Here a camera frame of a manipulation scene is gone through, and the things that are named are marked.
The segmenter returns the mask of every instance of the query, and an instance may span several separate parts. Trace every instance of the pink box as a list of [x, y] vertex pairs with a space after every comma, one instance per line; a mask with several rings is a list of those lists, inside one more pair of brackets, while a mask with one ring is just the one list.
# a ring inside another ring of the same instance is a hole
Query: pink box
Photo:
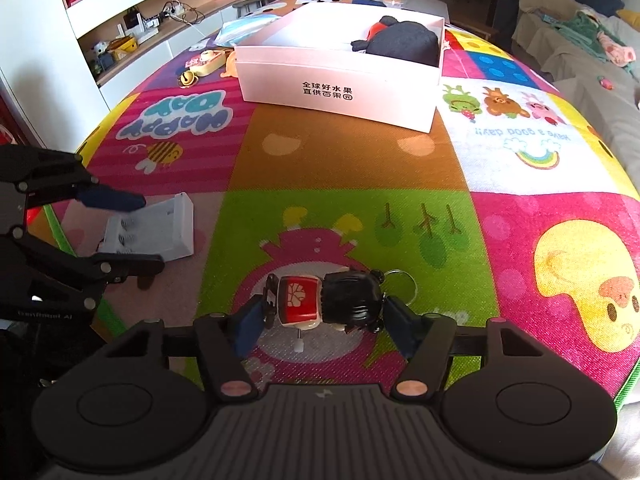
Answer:
[[[439, 66], [353, 52], [351, 41], [365, 40], [382, 16], [418, 22], [435, 32]], [[236, 46], [242, 97], [428, 133], [440, 94], [444, 23], [444, 18], [411, 10], [306, 4]]]

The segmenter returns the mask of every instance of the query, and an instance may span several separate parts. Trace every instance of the cartoon bee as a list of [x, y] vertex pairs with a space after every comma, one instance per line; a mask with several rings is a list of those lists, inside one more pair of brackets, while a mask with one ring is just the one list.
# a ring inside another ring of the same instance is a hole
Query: cartoon bee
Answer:
[[145, 175], [154, 172], [158, 164], [169, 166], [182, 156], [182, 146], [176, 142], [156, 142], [150, 146], [139, 144], [146, 148], [146, 158], [136, 164], [136, 169], [144, 171]]

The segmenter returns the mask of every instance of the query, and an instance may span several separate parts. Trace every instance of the sofa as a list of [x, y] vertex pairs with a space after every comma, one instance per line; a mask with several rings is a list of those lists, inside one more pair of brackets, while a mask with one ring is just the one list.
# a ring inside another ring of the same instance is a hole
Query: sofa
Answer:
[[[601, 23], [636, 51], [632, 73], [602, 62], [561, 36], [538, 17], [537, 10], [570, 20], [584, 5], [575, 0], [520, 0], [512, 36], [513, 55], [553, 83], [602, 136], [640, 189], [640, 32], [617, 16], [599, 15]], [[598, 77], [609, 79], [613, 90]]]

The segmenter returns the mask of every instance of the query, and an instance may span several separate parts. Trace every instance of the patchwork tablecloth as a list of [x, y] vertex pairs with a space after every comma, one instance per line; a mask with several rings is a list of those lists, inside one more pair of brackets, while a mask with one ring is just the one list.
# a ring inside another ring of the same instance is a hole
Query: patchwork tablecloth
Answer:
[[[222, 70], [179, 88], [177, 74], [207, 41], [161, 68], [81, 153], [104, 183], [149, 202], [187, 192], [195, 255], [170, 262], [150, 290], [110, 286], [98, 317], [113, 332], [145, 318], [190, 324], [238, 308], [270, 272], [401, 269], [418, 285], [416, 312], [476, 326], [506, 317], [622, 402], [640, 356], [638, 194], [555, 88], [467, 32], [450, 28], [446, 40], [430, 134], [244, 102]], [[93, 253], [109, 214], [79, 203], [56, 213], [76, 252]], [[304, 333], [302, 354], [295, 336], [263, 334], [245, 363], [258, 386], [388, 388], [404, 365], [385, 332], [321, 325]], [[453, 378], [478, 364], [456, 359]], [[196, 380], [192, 362], [176, 366]]]

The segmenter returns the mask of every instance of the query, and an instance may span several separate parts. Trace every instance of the keychain ring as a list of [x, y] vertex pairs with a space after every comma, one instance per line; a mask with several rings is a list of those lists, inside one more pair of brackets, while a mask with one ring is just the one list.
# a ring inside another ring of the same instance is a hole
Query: keychain ring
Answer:
[[410, 306], [415, 301], [415, 299], [418, 297], [418, 284], [414, 280], [414, 277], [412, 275], [410, 275], [408, 272], [406, 272], [406, 270], [402, 270], [402, 269], [393, 269], [393, 270], [388, 270], [387, 272], [385, 272], [385, 276], [388, 276], [390, 274], [405, 274], [413, 282], [413, 284], [414, 284], [414, 296], [411, 298], [411, 301], [407, 301], [407, 303], [406, 303], [406, 306]]

